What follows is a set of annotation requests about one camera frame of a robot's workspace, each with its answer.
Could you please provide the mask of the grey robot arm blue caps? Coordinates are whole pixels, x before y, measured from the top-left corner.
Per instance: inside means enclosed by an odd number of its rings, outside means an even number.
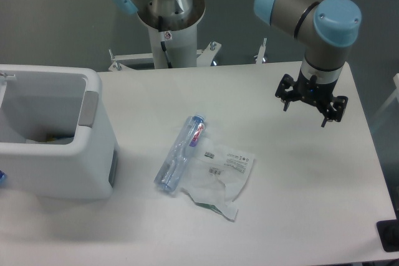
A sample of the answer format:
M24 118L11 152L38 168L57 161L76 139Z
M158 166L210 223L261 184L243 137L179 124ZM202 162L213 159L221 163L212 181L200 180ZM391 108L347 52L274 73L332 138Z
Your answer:
M156 68L200 66L197 25L204 16L204 0L112 1L146 25ZM254 0L254 13L305 45L298 77L283 76L276 97L285 106L301 101L316 107L325 122L341 121L348 99L333 91L358 37L358 6L351 0Z

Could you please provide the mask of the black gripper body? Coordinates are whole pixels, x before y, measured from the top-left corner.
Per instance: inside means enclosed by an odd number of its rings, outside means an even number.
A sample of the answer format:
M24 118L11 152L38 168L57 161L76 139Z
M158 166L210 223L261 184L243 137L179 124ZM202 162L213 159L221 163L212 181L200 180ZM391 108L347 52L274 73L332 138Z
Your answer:
M294 85L294 90L299 94L300 100L305 101L309 105L327 105L332 100L335 86L336 81L328 84L317 83L316 81L307 79L302 71L300 71Z

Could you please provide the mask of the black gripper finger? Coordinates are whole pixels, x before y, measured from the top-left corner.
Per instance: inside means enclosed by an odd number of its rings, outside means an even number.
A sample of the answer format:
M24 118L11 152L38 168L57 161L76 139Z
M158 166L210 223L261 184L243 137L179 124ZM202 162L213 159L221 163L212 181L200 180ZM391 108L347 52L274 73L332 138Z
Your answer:
M321 127L324 127L327 122L341 122L347 103L348 98L346 96L335 97L333 95L329 100L318 101L317 109L324 116Z
M285 74L277 87L275 96L284 104L283 111L286 112L291 102L302 99L298 90L297 82L288 74Z

